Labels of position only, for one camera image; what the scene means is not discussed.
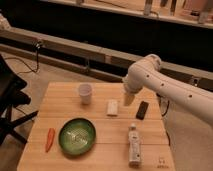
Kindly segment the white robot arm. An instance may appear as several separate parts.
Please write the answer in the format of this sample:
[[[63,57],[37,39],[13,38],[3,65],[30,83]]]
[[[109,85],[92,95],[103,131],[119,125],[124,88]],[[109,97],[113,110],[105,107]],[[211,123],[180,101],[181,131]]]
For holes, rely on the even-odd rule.
[[[124,105],[129,106],[143,87],[174,101],[213,127],[213,93],[160,73],[162,61],[149,54],[134,62],[122,79]]]

